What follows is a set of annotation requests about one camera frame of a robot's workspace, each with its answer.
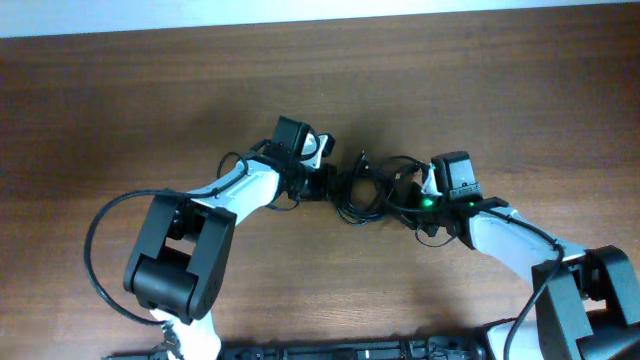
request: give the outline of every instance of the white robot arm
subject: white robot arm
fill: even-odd
[[[165,342],[156,353],[170,359],[218,357],[221,343],[210,310],[222,285],[235,226],[254,210],[273,207],[271,203],[283,193],[296,204],[301,200],[335,200],[339,196],[332,193],[335,183],[344,178],[336,175],[335,166],[321,163],[334,143],[330,135],[318,136],[308,125],[281,117],[272,140],[240,156],[241,161],[228,174],[209,186],[187,194],[143,194],[156,196],[123,284],[159,321],[137,318],[138,322],[163,325]],[[515,321],[484,329],[476,344],[482,351],[478,350],[474,360],[608,359],[638,346],[640,287],[622,251],[614,247],[589,250],[558,239],[527,222],[505,201],[484,199],[466,152],[439,155],[428,164],[408,156],[390,159],[410,163],[384,177],[381,164],[371,178],[378,191],[376,201],[383,206],[379,213],[366,213],[361,222],[351,224],[375,221],[371,219],[388,213],[415,230],[416,237],[420,231],[435,236],[444,227],[470,249],[505,264],[534,289]],[[347,175],[356,177],[359,169],[369,169],[364,154]],[[407,169],[421,170],[423,183],[412,182],[408,190],[399,190],[396,182],[402,182]],[[126,198],[126,194],[117,198],[106,209]],[[363,213],[347,210],[356,217]],[[127,316],[128,312],[109,302],[90,267],[90,240],[105,212],[101,211],[90,227],[85,264],[89,262],[89,277],[98,293]],[[343,216],[340,208],[338,214]],[[195,242],[193,254],[166,246],[167,237]],[[584,298],[606,300],[607,311],[585,313]],[[525,322],[534,305],[536,321]]]

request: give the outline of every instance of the wood grain surface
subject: wood grain surface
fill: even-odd
[[[485,195],[640,269],[639,34],[640,7],[614,5],[1,40],[0,357],[155,345],[88,283],[92,216],[128,190],[211,182],[280,114],[332,133],[341,166],[467,150]],[[93,256],[142,315],[121,281],[148,204],[110,213]],[[529,293],[459,242],[316,203],[236,229],[213,313],[226,341],[337,341],[513,317]]]

